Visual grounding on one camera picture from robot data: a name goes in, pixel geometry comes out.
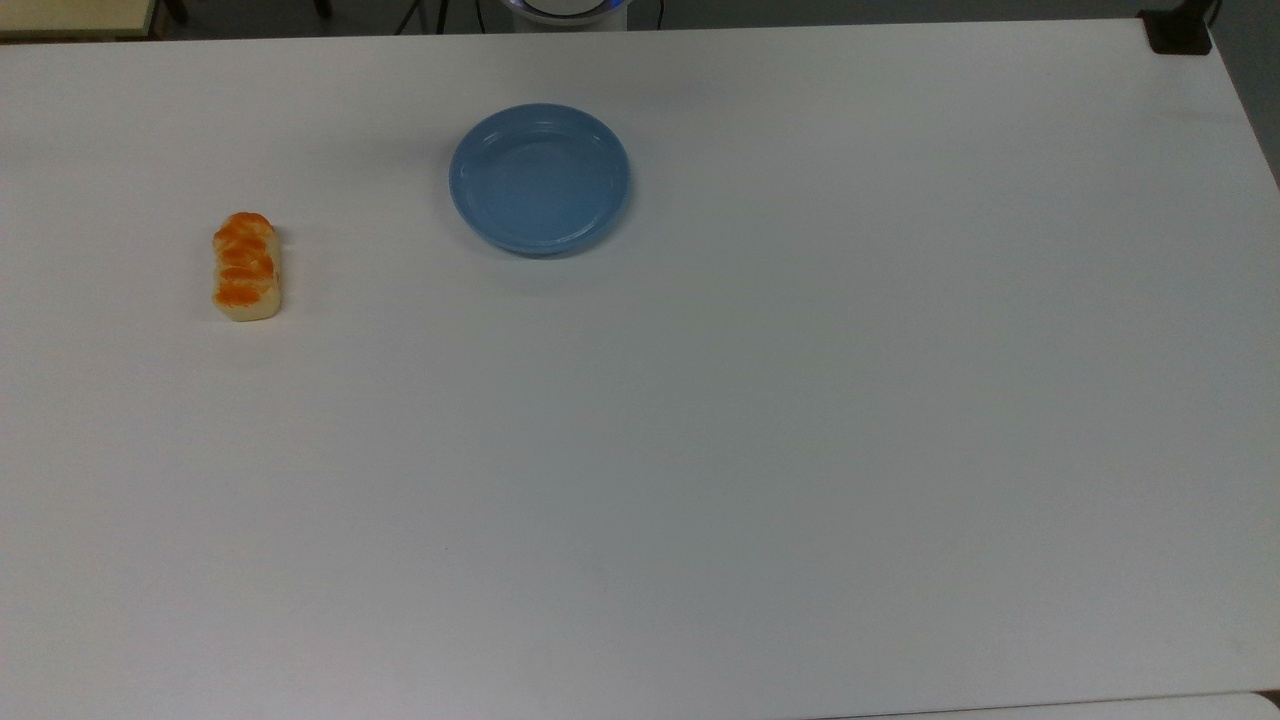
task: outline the black object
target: black object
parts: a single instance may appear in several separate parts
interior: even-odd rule
[[[435,20],[435,35],[444,35],[444,13],[449,10],[449,0],[440,0],[440,17]],[[408,12],[404,13],[404,19],[401,20],[399,27],[396,28],[396,35],[404,32],[404,27],[408,26],[410,18],[417,13],[417,22],[422,26],[422,35],[428,35],[426,29],[426,6],[422,5],[422,0],[413,0],[413,4],[408,6]]]
[[[164,9],[169,10],[169,17],[174,19],[180,26],[187,24],[189,15],[187,14],[187,4],[182,0],[164,0]]]
[[[1221,0],[1184,0],[1172,10],[1138,13],[1147,28],[1147,42],[1160,55],[1208,55],[1213,41],[1208,37],[1204,13]]]

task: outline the food item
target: food item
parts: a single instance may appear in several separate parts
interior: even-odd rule
[[[280,309],[280,238],[257,213],[236,213],[214,234],[214,305],[233,320]]]

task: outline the chair leg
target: chair leg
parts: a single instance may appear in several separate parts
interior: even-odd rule
[[[404,19],[402,19],[399,27],[396,28],[394,35],[399,35],[399,33],[404,32],[404,28],[408,27],[410,18],[413,17],[413,13],[417,12],[419,5],[421,5],[421,4],[422,4],[422,0],[413,0],[413,4],[408,6],[408,12],[404,13]]]
[[[187,24],[187,5],[182,0],[164,0],[165,10],[169,10],[169,17],[174,19],[175,23],[184,26]]]
[[[435,17],[435,35],[444,35],[444,15],[449,12],[449,0],[440,0],[440,14]]]

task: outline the table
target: table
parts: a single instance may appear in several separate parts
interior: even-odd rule
[[[155,0],[5,0],[0,38],[141,37]]]
[[[1280,193],[1216,54],[1082,20],[0,65],[8,717],[1280,676]],[[462,135],[532,101],[631,154],[575,258],[449,202]],[[269,322],[209,302],[238,210],[284,236]]]

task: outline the plate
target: plate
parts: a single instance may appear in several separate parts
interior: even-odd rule
[[[521,255],[582,250],[626,205],[631,170],[604,123],[564,105],[517,105],[462,138],[449,193],[480,237]]]

